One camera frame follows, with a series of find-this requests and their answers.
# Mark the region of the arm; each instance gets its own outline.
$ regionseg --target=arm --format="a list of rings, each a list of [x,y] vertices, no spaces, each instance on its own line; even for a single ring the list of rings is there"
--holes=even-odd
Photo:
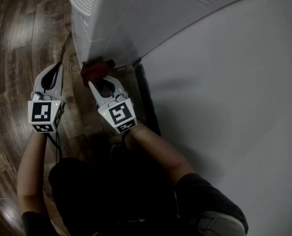
[[[173,183],[194,170],[185,157],[142,123],[130,130],[133,138],[167,171]]]
[[[206,232],[204,225],[198,223],[198,218],[219,219],[222,223],[218,224],[218,228],[211,227],[208,235],[215,235],[211,232],[214,230],[217,235],[227,232],[230,235],[245,236],[243,227],[247,232],[248,224],[241,209],[209,182],[195,174],[179,151],[141,123],[130,129],[130,133],[168,172],[175,184],[181,215],[186,217],[192,226]]]
[[[43,168],[47,136],[32,131],[17,176],[17,197],[21,214],[27,211],[48,216],[43,199]]]

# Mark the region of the wooden floor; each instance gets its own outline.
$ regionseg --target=wooden floor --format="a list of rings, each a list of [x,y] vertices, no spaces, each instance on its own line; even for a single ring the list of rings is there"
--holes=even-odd
[[[59,59],[71,31],[68,0],[0,0],[0,235],[23,235],[16,201],[16,174],[31,127],[27,101],[36,76]],[[68,43],[64,65],[63,96],[67,100],[60,123],[64,156],[91,162],[94,151],[119,139],[97,113],[95,100],[85,88],[73,41]],[[136,115],[143,108],[133,69],[113,70],[133,99]],[[51,220],[68,235],[51,193],[48,174],[55,165],[55,149],[47,144],[44,166],[44,199]]]

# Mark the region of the dark wooden floor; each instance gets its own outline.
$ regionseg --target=dark wooden floor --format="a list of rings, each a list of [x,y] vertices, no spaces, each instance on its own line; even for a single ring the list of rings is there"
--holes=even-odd
[[[36,76],[58,60],[71,30],[68,0],[0,0],[0,235],[23,235],[16,201],[16,174],[31,127],[27,101]],[[73,42],[63,61],[63,96],[67,99],[60,124],[64,156],[91,162],[94,151],[106,148],[119,136],[97,113],[95,100],[80,77]],[[142,103],[133,69],[113,70],[143,119]],[[55,165],[55,149],[48,143],[45,155],[44,199],[51,220],[60,233],[68,235],[56,210],[48,174]]]

